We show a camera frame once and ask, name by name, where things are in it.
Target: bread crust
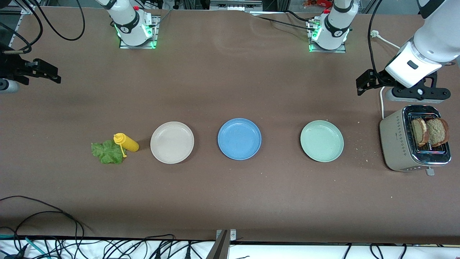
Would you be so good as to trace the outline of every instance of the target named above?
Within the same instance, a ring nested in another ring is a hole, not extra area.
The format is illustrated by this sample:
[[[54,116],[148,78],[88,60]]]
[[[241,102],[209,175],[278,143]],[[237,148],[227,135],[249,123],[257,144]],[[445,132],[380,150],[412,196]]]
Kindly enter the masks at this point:
[[[447,124],[447,121],[445,121],[444,119],[436,118],[435,120],[439,120],[443,124],[444,131],[446,132],[446,136],[444,137],[443,141],[441,141],[439,143],[431,144],[432,147],[439,147],[442,144],[445,144],[445,143],[447,143],[447,141],[449,141],[449,137],[450,137],[450,135],[449,135],[449,125]]]
[[[422,131],[423,131],[422,141],[417,143],[419,147],[422,147],[426,145],[430,139],[430,134],[428,133],[428,126],[426,125],[425,120],[422,118],[417,118],[414,121],[417,121],[422,127]]]

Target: toaster slot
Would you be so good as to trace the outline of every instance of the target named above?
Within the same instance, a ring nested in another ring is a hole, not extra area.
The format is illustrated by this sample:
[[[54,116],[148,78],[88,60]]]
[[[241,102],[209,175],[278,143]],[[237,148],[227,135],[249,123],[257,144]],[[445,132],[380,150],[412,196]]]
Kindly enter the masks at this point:
[[[439,118],[437,114],[434,113],[410,113],[409,114],[409,120],[412,122],[414,119],[421,118],[425,120],[434,119],[434,118]],[[414,129],[412,126],[410,127],[412,131],[412,135],[415,135]],[[445,144],[439,146],[439,147],[432,147],[431,144],[428,142],[425,145],[419,147],[416,143],[415,138],[413,138],[414,146],[417,152],[419,153],[430,153],[430,154],[436,154],[436,153],[445,153]]]

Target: green plate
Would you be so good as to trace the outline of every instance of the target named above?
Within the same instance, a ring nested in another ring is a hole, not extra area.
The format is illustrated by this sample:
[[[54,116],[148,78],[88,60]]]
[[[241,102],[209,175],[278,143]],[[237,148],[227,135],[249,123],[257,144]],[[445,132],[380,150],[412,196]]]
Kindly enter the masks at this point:
[[[308,123],[300,134],[300,144],[305,153],[319,162],[331,162],[344,149],[344,138],[332,123],[317,120]]]

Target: teal cable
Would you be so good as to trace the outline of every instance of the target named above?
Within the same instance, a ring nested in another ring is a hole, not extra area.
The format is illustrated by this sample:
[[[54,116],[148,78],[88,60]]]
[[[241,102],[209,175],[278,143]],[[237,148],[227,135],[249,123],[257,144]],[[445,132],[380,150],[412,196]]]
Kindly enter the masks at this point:
[[[38,252],[40,252],[42,255],[45,255],[46,253],[40,249],[40,247],[36,246],[29,238],[25,238],[26,242],[29,243],[33,248],[35,248]]]
[[[14,235],[4,235],[4,234],[0,234],[0,239],[4,239],[4,238],[13,238]]]

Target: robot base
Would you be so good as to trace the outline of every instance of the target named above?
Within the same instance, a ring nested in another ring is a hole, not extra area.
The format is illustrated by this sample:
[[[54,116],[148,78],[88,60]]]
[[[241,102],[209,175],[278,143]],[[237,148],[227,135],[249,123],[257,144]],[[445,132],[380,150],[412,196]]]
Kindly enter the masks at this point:
[[[156,42],[158,40],[158,32],[160,30],[160,20],[161,16],[160,15],[152,15],[148,16],[151,17],[151,20],[146,21],[147,25],[154,25],[152,28],[147,29],[147,33],[151,33],[152,37],[149,38],[146,42],[144,42],[141,45],[138,46],[129,46],[127,45],[124,41],[120,39],[120,48],[129,48],[129,49],[155,49],[156,48]]]
[[[313,34],[318,33],[319,31],[319,20],[317,19],[319,17],[315,17],[315,19],[310,19],[310,21],[305,22],[307,25],[307,28],[314,28],[314,31],[309,30],[308,31],[308,46],[310,49],[310,52],[324,52],[324,53],[346,53],[345,49],[345,44],[342,43],[340,47],[337,49],[329,50],[329,49],[324,49],[318,45],[315,41],[312,40]]]

